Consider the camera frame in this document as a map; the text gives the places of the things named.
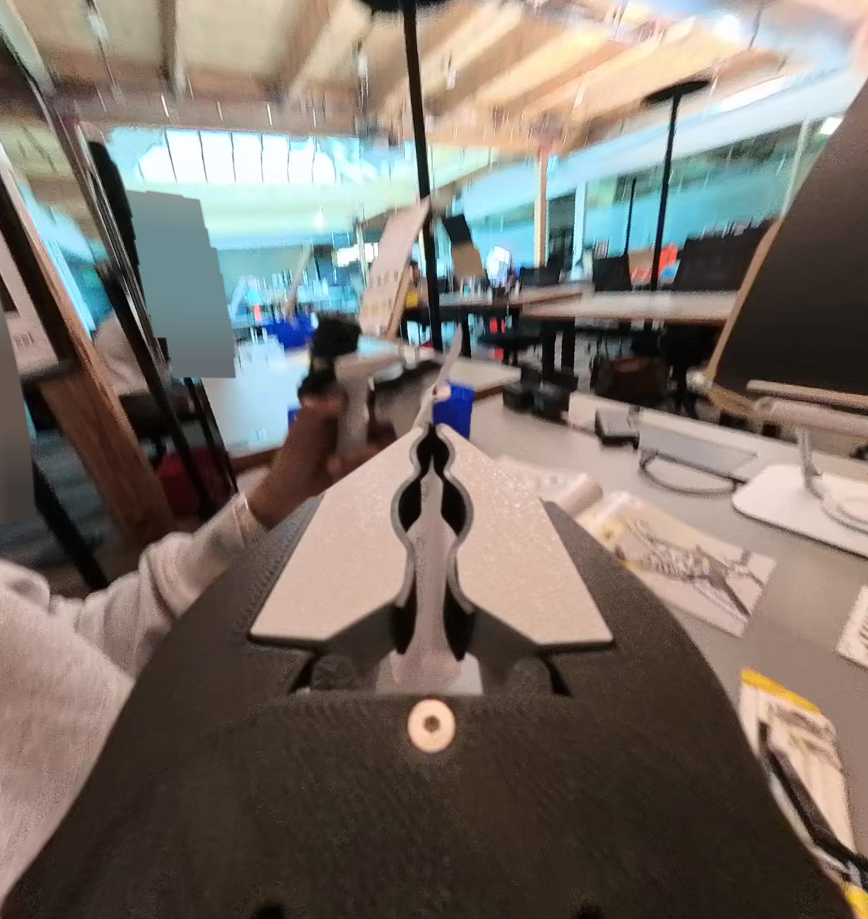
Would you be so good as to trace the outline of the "dark bag under desk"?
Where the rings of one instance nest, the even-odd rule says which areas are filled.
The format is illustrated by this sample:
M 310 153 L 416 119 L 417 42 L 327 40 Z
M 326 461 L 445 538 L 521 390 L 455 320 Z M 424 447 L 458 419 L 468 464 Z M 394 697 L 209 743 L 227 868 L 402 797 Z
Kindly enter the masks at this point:
M 600 358 L 592 390 L 601 398 L 640 407 L 654 407 L 666 396 L 668 380 L 668 365 L 660 358 Z

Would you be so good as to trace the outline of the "wooden post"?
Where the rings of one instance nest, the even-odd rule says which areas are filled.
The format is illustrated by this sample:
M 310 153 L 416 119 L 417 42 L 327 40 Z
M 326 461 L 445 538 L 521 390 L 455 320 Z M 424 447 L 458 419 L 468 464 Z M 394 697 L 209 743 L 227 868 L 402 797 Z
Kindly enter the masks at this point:
M 0 288 L 17 362 L 35 383 L 120 534 L 167 534 L 174 516 L 38 234 L 0 190 Z

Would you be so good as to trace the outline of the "yellow-edged printed packet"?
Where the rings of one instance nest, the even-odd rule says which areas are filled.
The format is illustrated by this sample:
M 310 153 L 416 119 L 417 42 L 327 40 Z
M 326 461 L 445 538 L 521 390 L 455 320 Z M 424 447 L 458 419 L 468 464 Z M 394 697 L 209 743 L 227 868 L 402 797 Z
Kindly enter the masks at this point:
M 755 670 L 741 672 L 739 717 L 779 808 L 843 887 L 861 882 L 837 732 L 817 706 Z

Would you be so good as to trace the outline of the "red object on floor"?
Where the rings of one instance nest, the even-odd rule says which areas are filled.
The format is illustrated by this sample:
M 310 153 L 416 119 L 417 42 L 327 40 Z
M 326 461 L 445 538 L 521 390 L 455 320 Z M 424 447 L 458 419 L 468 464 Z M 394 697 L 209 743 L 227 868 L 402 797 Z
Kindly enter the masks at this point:
M 192 464 L 195 466 L 209 499 L 213 504 L 219 497 L 219 482 L 215 479 L 211 454 L 207 447 L 198 446 L 190 449 Z M 189 517 L 199 510 L 199 501 L 180 455 L 175 451 L 163 454 L 156 459 L 154 469 L 167 498 L 167 503 L 175 517 Z

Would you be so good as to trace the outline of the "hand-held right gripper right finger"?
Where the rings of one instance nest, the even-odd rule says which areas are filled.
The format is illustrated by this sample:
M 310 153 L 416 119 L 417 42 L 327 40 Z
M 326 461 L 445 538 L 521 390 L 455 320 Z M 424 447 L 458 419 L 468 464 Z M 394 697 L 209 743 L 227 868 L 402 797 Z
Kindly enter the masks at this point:
M 463 523 L 448 561 L 450 596 L 463 611 L 464 649 L 479 660 L 609 649 L 611 628 L 563 543 L 547 505 L 447 426 L 444 495 Z

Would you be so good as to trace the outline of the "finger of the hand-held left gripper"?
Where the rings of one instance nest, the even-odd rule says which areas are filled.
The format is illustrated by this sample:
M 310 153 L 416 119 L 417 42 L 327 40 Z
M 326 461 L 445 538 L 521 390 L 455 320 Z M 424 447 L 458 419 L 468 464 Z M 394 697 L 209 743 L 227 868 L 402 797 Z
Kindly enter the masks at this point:
M 416 377 L 432 369 L 439 369 L 446 361 L 447 352 L 436 351 L 428 345 L 407 346 L 397 344 L 394 347 L 371 351 L 374 359 L 385 359 L 381 366 L 371 374 L 372 380 L 403 380 Z

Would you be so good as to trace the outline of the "person's grey sweater torso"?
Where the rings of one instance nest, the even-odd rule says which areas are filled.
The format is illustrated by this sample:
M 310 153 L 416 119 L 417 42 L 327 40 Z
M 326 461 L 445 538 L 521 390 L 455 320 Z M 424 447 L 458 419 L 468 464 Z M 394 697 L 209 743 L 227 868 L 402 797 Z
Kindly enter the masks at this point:
M 0 903 L 73 802 L 150 647 L 0 650 Z

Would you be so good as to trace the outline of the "black power adapter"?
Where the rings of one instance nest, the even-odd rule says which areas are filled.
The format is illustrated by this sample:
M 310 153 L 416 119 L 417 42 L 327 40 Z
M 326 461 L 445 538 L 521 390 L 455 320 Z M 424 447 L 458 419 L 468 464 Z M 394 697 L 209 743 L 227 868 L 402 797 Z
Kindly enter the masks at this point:
M 601 407 L 595 410 L 594 431 L 603 447 L 637 449 L 641 420 L 641 412 L 634 407 L 628 410 Z

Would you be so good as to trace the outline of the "person's left forearm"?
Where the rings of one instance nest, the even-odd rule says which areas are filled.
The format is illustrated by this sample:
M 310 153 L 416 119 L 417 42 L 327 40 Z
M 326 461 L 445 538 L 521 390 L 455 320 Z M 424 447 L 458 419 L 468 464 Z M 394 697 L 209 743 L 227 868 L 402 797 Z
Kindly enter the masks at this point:
M 255 541 L 242 539 L 233 501 L 195 532 L 152 544 L 135 571 L 82 600 L 53 594 L 37 572 L 0 558 L 0 650 L 95 648 L 127 669 Z

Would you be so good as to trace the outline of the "open instruction booklet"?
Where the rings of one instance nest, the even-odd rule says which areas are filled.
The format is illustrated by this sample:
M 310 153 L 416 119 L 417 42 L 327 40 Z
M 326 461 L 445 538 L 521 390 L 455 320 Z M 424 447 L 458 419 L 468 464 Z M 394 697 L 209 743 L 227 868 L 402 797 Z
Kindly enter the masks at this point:
M 584 472 L 502 458 L 505 471 L 566 511 L 665 605 L 734 637 L 747 630 L 777 567 Z

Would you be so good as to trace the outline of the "grey neighbouring desk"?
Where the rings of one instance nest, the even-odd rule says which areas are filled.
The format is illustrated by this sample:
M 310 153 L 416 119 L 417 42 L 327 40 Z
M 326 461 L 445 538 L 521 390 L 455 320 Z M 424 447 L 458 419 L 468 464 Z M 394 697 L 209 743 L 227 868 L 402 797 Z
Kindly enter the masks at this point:
M 244 342 L 236 351 L 233 378 L 202 380 L 215 428 L 235 467 L 274 452 L 285 440 L 308 363 L 308 347 L 285 351 L 272 342 Z M 520 367 L 459 357 L 448 379 L 474 389 L 479 400 L 499 394 L 519 377 Z

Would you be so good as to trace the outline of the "person's left hand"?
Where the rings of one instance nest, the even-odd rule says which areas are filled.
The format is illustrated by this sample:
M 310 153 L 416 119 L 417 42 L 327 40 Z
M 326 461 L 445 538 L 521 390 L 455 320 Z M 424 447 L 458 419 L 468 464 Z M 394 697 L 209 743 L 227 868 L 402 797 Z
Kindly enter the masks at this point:
M 264 477 L 248 494 L 256 521 L 271 530 L 307 500 L 319 496 L 395 442 L 394 426 L 372 415 L 364 441 L 349 451 L 336 448 L 343 392 L 308 396 Z

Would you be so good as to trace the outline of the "black vertical pole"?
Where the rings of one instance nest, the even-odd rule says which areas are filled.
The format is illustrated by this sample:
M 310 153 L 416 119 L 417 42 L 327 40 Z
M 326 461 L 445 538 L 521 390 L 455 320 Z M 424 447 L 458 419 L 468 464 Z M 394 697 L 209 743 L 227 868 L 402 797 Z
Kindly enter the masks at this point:
M 425 260 L 430 341 L 431 346 L 436 351 L 442 352 L 442 319 L 440 315 L 440 292 L 433 231 L 433 199 L 431 197 L 428 141 L 417 40 L 417 3 L 415 1 L 401 1 L 400 7 L 403 14 L 406 75 L 416 152 L 418 195 L 420 199 L 428 202 L 428 214 L 421 227 L 421 250 Z

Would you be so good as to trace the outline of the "blue plastic bin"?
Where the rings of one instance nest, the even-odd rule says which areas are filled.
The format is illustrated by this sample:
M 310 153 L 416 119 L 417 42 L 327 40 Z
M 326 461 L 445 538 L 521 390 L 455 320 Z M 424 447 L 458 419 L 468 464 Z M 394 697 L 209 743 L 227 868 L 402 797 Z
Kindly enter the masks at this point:
M 454 381 L 441 385 L 432 406 L 433 425 L 447 426 L 461 437 L 469 439 L 474 397 L 474 389 Z

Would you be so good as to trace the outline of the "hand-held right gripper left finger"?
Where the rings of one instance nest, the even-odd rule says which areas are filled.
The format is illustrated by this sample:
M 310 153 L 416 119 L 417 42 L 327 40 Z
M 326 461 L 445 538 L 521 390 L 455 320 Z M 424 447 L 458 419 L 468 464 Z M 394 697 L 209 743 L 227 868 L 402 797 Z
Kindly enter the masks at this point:
M 417 573 L 400 500 L 405 492 L 419 497 L 418 450 L 430 433 L 412 428 L 319 498 L 250 627 L 251 639 L 357 657 L 407 649 L 417 625 Z

